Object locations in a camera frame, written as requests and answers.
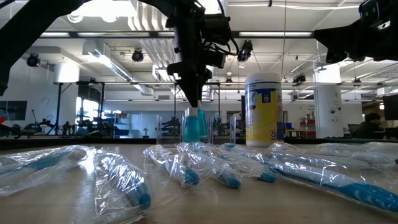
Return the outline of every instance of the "disinfecting wipes container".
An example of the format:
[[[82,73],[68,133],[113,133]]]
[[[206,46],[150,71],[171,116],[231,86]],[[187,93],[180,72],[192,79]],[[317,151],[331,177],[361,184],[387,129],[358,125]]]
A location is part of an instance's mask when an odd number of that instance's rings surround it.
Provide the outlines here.
[[[267,147],[284,140],[282,85],[276,73],[246,78],[246,144]]]

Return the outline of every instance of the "table surface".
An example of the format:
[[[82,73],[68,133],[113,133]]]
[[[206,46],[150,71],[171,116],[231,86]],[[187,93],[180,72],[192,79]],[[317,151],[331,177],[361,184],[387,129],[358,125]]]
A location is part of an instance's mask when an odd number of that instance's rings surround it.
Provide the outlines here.
[[[160,172],[151,161],[144,162],[146,145],[96,147],[120,153],[148,173]],[[165,174],[159,176],[167,180]],[[208,179],[187,193],[177,183],[169,184],[177,199],[139,223],[395,223],[370,208],[283,180],[247,179],[236,190]],[[94,201],[93,165],[82,161],[49,182],[0,198],[0,223],[92,223]]]

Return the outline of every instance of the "person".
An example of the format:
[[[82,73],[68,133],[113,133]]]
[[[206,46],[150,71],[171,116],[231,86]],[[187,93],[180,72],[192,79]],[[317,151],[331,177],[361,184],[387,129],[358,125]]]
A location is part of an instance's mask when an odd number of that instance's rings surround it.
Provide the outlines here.
[[[365,116],[365,122],[362,122],[358,129],[353,133],[353,138],[360,139],[382,139],[384,136],[376,131],[382,131],[380,115],[371,113]]]

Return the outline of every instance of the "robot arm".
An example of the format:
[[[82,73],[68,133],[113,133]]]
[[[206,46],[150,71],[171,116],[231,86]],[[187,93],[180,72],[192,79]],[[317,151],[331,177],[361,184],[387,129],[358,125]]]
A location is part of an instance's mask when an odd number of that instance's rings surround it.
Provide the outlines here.
[[[1,30],[6,54],[0,55],[0,96],[7,89],[9,72],[26,50],[58,17],[69,14],[89,0],[30,0]],[[139,0],[159,9],[169,19],[166,26],[174,28],[177,40],[175,51],[180,62],[167,67],[169,75],[177,73],[177,80],[188,101],[197,107],[203,85],[212,77],[206,65],[224,67],[228,51],[214,47],[228,45],[231,38],[229,18],[224,14],[205,15],[205,8],[197,0]]]

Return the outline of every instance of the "plastic container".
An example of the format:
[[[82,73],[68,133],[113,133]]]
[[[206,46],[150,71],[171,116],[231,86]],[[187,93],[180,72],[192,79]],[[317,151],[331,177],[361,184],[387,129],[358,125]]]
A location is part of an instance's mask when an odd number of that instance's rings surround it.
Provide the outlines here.
[[[282,86],[276,73],[246,78],[246,144],[267,147],[284,140]]]
[[[183,142],[200,141],[200,122],[198,117],[198,108],[189,108],[188,116],[184,123]]]
[[[205,111],[201,108],[200,100],[198,100],[198,117],[199,117],[199,124],[200,124],[200,137],[205,138],[207,137],[207,122]]]

